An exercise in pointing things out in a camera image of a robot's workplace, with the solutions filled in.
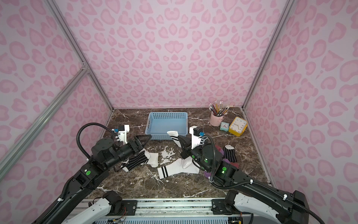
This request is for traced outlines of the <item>black striped sock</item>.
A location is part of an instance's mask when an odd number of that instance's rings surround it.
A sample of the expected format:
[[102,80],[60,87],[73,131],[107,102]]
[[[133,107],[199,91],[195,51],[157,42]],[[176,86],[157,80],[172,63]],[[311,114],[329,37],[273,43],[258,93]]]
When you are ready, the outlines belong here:
[[225,159],[229,160],[230,162],[237,162],[237,158],[235,155],[235,148],[231,145],[226,145],[223,149]]
[[122,163],[121,169],[124,172],[129,172],[139,165],[150,165],[152,168],[158,167],[158,153],[150,153],[143,149],[137,155],[130,157],[127,161]]

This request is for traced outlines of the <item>white sock with black bands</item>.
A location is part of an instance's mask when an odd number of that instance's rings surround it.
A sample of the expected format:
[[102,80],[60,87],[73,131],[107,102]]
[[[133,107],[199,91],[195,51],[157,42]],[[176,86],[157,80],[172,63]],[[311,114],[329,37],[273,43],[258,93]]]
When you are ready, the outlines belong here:
[[171,137],[171,139],[175,142],[175,144],[181,148],[181,143],[179,141],[179,134],[177,131],[168,131],[167,134]]

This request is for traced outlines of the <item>maroon purple sock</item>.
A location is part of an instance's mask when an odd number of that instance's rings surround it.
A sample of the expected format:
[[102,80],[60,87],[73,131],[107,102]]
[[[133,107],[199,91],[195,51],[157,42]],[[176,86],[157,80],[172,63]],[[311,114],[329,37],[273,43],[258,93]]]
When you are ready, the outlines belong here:
[[218,165],[215,176],[233,174],[235,170],[239,170],[239,165],[224,158]]
[[224,150],[218,145],[215,145],[215,147],[222,154],[222,157],[224,157],[224,155],[225,155]]

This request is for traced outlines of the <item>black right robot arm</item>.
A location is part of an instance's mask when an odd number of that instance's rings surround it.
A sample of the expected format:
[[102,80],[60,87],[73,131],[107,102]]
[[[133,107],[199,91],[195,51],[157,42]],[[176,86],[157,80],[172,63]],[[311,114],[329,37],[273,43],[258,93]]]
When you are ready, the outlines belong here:
[[241,209],[238,194],[234,194],[236,191],[258,200],[268,206],[269,210],[274,210],[273,220],[279,224],[307,224],[309,217],[324,223],[319,215],[310,210],[304,193],[298,190],[290,193],[253,179],[224,160],[211,136],[199,136],[196,146],[192,145],[191,139],[182,135],[172,139],[178,143],[184,159],[191,158],[195,166],[209,173],[209,181],[214,187],[229,190],[226,197],[229,206]]

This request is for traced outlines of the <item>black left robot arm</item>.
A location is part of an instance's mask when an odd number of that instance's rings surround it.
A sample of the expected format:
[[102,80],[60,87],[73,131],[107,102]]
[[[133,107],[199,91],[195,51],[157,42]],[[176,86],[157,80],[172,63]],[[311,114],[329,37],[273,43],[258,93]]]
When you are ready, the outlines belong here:
[[92,156],[88,162],[67,180],[60,196],[33,223],[62,223],[77,205],[109,176],[111,168],[142,151],[151,138],[150,134],[135,136],[133,140],[119,147],[113,139],[100,139],[92,147]]

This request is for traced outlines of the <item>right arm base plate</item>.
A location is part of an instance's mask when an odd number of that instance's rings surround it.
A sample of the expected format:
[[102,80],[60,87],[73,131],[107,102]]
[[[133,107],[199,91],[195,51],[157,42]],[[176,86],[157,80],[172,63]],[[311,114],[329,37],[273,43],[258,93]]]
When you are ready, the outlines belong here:
[[214,215],[240,215],[243,214],[234,205],[234,200],[231,199],[212,199],[212,209]]

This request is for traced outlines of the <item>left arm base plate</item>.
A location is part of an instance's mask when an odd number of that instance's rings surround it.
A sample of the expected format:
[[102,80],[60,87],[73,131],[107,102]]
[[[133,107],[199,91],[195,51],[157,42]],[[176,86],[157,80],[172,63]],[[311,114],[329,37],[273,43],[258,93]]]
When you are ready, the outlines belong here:
[[138,206],[138,200],[123,199],[114,191],[108,191],[103,196],[108,201],[110,211],[107,216],[134,216]]

